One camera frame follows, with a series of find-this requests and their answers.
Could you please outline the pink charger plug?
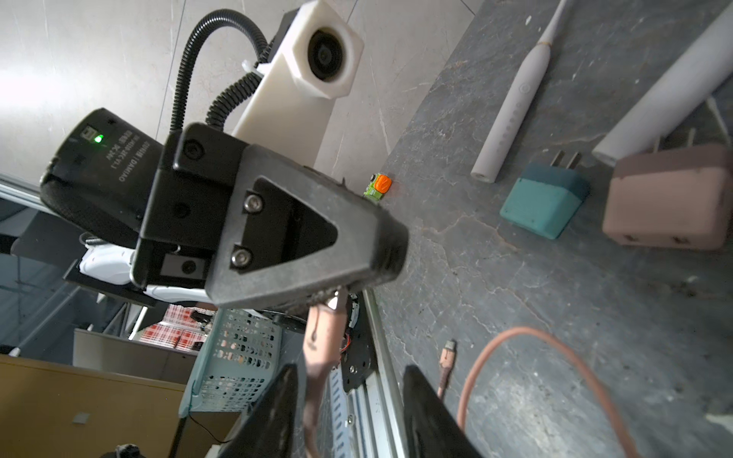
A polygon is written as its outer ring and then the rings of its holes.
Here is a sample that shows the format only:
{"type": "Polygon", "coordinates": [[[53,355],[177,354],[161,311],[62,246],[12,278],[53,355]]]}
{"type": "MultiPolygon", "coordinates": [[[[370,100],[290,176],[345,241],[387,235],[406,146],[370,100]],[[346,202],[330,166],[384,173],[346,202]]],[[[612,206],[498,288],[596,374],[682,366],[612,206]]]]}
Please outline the pink charger plug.
{"type": "Polygon", "coordinates": [[[721,143],[628,156],[616,163],[602,224],[620,245],[716,250],[732,219],[732,150],[721,143]]]}

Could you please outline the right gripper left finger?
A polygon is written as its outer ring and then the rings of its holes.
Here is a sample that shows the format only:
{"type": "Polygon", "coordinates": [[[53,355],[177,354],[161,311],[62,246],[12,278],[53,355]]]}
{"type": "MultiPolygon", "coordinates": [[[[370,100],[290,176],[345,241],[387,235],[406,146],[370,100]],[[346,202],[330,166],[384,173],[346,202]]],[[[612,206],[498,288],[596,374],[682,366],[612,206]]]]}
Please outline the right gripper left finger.
{"type": "Polygon", "coordinates": [[[219,457],[290,457],[298,396],[298,370],[286,364],[219,457]]]}

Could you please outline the middle white electric toothbrush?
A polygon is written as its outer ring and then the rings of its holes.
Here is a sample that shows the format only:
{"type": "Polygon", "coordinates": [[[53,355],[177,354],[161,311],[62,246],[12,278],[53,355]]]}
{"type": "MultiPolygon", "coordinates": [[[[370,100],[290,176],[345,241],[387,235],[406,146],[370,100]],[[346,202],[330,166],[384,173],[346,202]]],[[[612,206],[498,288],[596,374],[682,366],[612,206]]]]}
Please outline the middle white electric toothbrush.
{"type": "Polygon", "coordinates": [[[639,102],[594,148],[615,166],[650,150],[677,128],[732,74],[732,8],[726,7],[639,102]]]}

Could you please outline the white electric toothbrush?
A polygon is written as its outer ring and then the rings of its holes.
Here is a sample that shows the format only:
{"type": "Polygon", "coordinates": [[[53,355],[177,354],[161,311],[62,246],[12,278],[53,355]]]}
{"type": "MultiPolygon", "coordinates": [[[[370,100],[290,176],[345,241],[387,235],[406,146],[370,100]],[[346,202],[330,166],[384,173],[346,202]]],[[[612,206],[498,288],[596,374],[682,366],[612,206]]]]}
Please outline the white electric toothbrush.
{"type": "Polygon", "coordinates": [[[615,166],[650,150],[677,128],[732,74],[732,8],[726,7],[639,102],[594,148],[615,166]]]}
{"type": "Polygon", "coordinates": [[[488,183],[496,181],[549,67],[553,42],[566,5],[566,0],[559,2],[538,43],[522,61],[471,170],[473,179],[488,183]]]}

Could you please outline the left white electric toothbrush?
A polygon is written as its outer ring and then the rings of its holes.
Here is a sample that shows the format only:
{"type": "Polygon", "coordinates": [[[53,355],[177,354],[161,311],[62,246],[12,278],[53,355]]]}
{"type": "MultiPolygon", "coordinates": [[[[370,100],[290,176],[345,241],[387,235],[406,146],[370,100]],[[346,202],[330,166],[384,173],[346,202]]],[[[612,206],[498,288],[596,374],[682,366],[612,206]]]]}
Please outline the left white electric toothbrush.
{"type": "Polygon", "coordinates": [[[496,181],[549,67],[553,42],[566,5],[566,0],[559,2],[538,43],[522,61],[471,170],[473,179],[488,183],[496,181]]]}

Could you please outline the green perforated plastic basket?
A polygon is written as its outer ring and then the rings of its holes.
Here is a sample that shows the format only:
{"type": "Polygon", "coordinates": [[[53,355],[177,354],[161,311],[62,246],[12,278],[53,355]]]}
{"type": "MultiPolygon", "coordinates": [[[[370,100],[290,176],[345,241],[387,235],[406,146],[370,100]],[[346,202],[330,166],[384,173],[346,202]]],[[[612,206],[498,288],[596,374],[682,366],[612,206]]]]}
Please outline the green perforated plastic basket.
{"type": "Polygon", "coordinates": [[[195,412],[246,412],[275,377],[282,328],[252,310],[216,313],[191,371],[179,417],[195,412]]]}

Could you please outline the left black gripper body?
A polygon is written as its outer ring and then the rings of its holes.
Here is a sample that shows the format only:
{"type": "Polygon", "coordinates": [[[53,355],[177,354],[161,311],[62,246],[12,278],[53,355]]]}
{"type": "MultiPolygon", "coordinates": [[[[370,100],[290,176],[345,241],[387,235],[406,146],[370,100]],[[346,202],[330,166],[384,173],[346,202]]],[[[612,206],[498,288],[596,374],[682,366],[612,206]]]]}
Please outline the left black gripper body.
{"type": "Polygon", "coordinates": [[[130,249],[131,284],[208,288],[248,146],[203,123],[160,143],[99,108],[58,148],[40,196],[66,221],[130,249]]]}

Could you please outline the orange green small toy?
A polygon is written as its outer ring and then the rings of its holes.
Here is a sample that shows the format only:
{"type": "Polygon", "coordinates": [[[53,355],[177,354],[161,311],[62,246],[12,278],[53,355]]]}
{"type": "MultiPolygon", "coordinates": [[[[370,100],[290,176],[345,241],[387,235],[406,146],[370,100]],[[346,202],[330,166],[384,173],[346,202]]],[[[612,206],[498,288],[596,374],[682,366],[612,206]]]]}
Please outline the orange green small toy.
{"type": "Polygon", "coordinates": [[[372,175],[363,196],[372,202],[379,202],[389,192],[391,185],[390,177],[383,174],[372,175]]]}

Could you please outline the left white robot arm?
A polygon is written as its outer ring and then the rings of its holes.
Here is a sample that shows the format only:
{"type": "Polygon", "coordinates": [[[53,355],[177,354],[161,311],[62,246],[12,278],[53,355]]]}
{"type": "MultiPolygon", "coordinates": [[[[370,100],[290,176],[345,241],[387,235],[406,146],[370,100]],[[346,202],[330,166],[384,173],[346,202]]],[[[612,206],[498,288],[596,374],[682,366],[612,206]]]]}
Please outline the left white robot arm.
{"type": "Polygon", "coordinates": [[[159,143],[106,109],[81,120],[42,202],[101,239],[80,269],[141,290],[202,290],[221,308],[295,311],[395,280],[408,228],[267,148],[194,123],[159,143]]]}

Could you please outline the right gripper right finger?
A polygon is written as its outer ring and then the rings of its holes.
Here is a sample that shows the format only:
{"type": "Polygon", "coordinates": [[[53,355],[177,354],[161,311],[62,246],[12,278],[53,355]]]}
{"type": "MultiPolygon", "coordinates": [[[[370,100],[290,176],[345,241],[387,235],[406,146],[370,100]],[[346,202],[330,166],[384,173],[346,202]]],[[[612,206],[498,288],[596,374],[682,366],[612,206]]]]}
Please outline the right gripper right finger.
{"type": "Polygon", "coordinates": [[[481,458],[418,366],[403,376],[408,457],[481,458]]]}

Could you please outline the teal charger plug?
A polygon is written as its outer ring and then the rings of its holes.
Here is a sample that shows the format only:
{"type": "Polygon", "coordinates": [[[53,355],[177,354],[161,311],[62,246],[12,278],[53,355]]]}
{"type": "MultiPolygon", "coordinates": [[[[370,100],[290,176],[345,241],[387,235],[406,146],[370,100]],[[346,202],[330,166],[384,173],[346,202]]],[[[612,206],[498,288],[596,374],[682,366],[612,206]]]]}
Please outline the teal charger plug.
{"type": "Polygon", "coordinates": [[[564,167],[559,151],[553,161],[531,162],[515,182],[500,216],[509,223],[547,240],[556,240],[590,194],[591,185],[576,171],[582,154],[576,152],[564,167]]]}

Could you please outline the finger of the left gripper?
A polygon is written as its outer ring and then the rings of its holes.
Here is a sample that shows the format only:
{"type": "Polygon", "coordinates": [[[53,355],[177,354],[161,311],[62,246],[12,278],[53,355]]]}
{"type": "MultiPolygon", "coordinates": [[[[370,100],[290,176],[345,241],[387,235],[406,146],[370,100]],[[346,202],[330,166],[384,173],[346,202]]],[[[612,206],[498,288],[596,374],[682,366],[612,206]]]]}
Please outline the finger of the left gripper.
{"type": "Polygon", "coordinates": [[[407,255],[408,228],[386,209],[251,145],[205,290],[221,308],[288,310],[391,282],[407,255]]]}

